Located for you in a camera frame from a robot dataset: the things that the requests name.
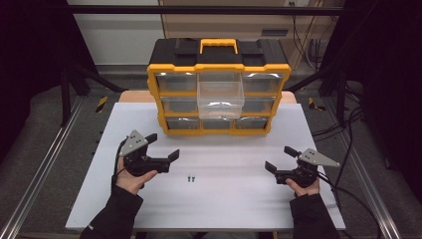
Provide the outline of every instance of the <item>metal rail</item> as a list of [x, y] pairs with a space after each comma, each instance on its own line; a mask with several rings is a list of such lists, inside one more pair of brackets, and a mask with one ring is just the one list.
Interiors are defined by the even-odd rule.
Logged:
[[[326, 98], [324, 98], [323, 101], [330, 116], [336, 121], [335, 106], [333, 102]], [[348, 143], [350, 142], [350, 135], [347, 130], [342, 131], [339, 135], [341, 137], [342, 146], [347, 150]], [[351, 146], [349, 160], [353, 167], [353, 171], [357, 176], [360, 187], [362, 188], [363, 194], [365, 195], [373, 214], [377, 218], [384, 237], [386, 239], [400, 239], [401, 236], [397, 227], [353, 145]]]
[[76, 118], [79, 115], [81, 106], [85, 102], [86, 97], [77, 97], [74, 106], [72, 108], [72, 115], [68, 123], [61, 127], [59, 132], [56, 135], [53, 143], [51, 144], [46, 156], [44, 157], [40, 167], [35, 173], [30, 185], [28, 186], [25, 194], [22, 196], [21, 201], [18, 206], [15, 208], [12, 216], [7, 221], [6, 225], [3, 227], [0, 238], [1, 239], [14, 239], [31, 210], [32, 205], [35, 202], [35, 199], [38, 196], [49, 172], [53, 167], [53, 164], [62, 149], [62, 146], [68, 137], [68, 134], [75, 123]]

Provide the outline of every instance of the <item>orange handle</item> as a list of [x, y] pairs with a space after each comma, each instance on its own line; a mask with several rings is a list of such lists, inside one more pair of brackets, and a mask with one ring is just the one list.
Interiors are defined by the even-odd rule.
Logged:
[[202, 54], [202, 49], [205, 47], [233, 47], [235, 53], [238, 54], [236, 39], [201, 39], [201, 48], [199, 53]]

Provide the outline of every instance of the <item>black sleeve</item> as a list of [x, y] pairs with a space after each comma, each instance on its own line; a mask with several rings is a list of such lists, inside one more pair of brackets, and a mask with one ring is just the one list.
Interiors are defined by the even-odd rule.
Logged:
[[81, 234], [81, 239], [128, 239], [142, 198], [115, 186], [105, 208]]
[[294, 239], [339, 238], [319, 194], [297, 197], [290, 204], [294, 220]]

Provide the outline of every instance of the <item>yellow frame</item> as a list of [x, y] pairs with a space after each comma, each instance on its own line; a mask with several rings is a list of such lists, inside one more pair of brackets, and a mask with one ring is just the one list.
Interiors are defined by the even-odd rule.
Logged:
[[[292, 69], [288, 64], [268, 64], [263, 67], [250, 67], [243, 64], [196, 64], [195, 66], [178, 67], [172, 64], [150, 64], [147, 68], [148, 87], [151, 95], [155, 98], [158, 108], [158, 123], [163, 128], [164, 133], [172, 135], [203, 135], [208, 133], [229, 133], [234, 135], [252, 135], [266, 134], [271, 129], [272, 118], [277, 113], [280, 100], [282, 98], [282, 89], [285, 82], [289, 79]], [[165, 92], [160, 91], [155, 74], [157, 73], [192, 73], [198, 74], [203, 72], [237, 72], [237, 73], [284, 73], [279, 88], [275, 93], [245, 93], [245, 97], [275, 97], [270, 113], [241, 113], [241, 117], [263, 117], [268, 118], [265, 128], [260, 129], [237, 129], [235, 121], [231, 128], [225, 129], [204, 129], [202, 127], [202, 119], [198, 113], [166, 113], [164, 111], [161, 97], [196, 97], [197, 92]], [[166, 117], [186, 117], [198, 118], [198, 129], [169, 129]]]

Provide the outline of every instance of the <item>plastic storage case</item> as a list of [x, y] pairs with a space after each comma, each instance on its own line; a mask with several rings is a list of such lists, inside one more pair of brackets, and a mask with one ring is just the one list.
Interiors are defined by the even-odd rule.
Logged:
[[159, 39], [148, 87], [167, 134], [264, 134], [291, 68], [278, 40]]

